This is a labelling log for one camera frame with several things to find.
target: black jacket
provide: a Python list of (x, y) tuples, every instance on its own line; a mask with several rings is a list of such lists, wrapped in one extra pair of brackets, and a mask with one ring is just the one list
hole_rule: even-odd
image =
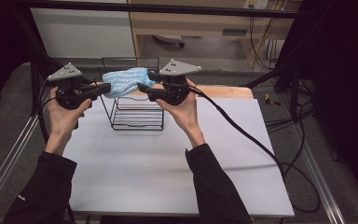
[[(186, 151), (205, 224), (252, 223), (229, 177), (207, 144)], [(76, 163), (43, 152), (27, 186), (9, 208), (4, 223), (60, 224), (71, 196)]]

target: white table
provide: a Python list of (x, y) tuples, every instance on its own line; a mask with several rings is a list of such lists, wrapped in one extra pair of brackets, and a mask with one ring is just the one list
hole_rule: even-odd
[[(257, 100), (213, 99), (272, 151)], [(234, 182), (249, 214), (293, 216), (272, 158), (231, 127), (205, 99), (199, 98), (198, 105), (205, 139)], [(77, 162), (70, 200), (75, 212), (134, 216), (198, 213), (185, 158), (185, 149), (191, 149), (191, 145), (173, 117), (169, 113), (164, 116), (163, 131), (114, 131), (101, 101), (93, 102), (64, 152), (64, 157)]]

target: gray floor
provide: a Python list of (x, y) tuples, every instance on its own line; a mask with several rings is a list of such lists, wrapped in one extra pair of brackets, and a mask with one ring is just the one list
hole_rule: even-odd
[[(185, 42), (186, 46), (180, 49), (173, 44), (163, 43), (148, 37), (145, 43), (144, 56), (159, 57), (160, 64), (165, 64), (165, 62), (174, 58), (178, 61), (202, 66), (204, 72), (189, 76), (198, 84), (238, 86), (267, 72), (260, 68), (249, 68), (238, 40), (185, 37)], [(93, 68), (85, 68), (85, 71), (93, 75), (97, 74), (97, 71)], [(273, 101), (288, 97), (288, 94), (285, 93), (280, 95), (274, 93), (271, 88), (274, 82), (275, 80), (271, 79), (253, 89), (265, 120), (287, 117), (282, 106), (265, 104), (265, 93), (269, 93)], [(13, 72), (11, 79), (2, 91), (0, 99), (0, 164), (4, 161), (29, 118), (31, 111), (30, 86), (30, 69), (28, 66), (21, 66)], [(300, 99), (301, 103), (306, 101), (305, 98)], [(307, 117), (304, 120), (304, 125), (306, 141), (321, 167), (345, 220), (347, 223), (358, 223), (358, 183), (345, 163), (333, 160), (332, 151), (325, 140), (317, 118)], [(298, 147), (291, 127), (271, 133), (269, 137), (280, 161), (290, 161), (294, 157)], [(43, 147), (42, 135), (37, 127), (1, 190), (0, 217), (5, 214), (12, 200), (28, 181)], [(296, 165), (304, 172), (308, 172), (301, 158)], [(296, 172), (291, 172), (287, 183), (292, 203), (305, 209), (314, 207), (316, 204), (315, 193), (303, 177)], [(297, 210), (295, 212), (295, 217), (285, 219), (287, 223), (330, 223), (323, 206), (312, 214)], [(274, 221), (268, 218), (256, 219), (256, 223), (272, 223)]]

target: wire rack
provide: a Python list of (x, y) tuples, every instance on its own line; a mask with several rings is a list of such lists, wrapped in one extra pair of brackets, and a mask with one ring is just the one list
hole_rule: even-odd
[[(158, 71), (159, 58), (102, 58), (100, 76), (108, 72), (123, 71), (133, 67), (147, 67), (148, 71)], [(103, 107), (114, 130), (162, 131), (164, 110), (147, 95), (124, 96), (113, 100), (111, 109), (101, 96)]]

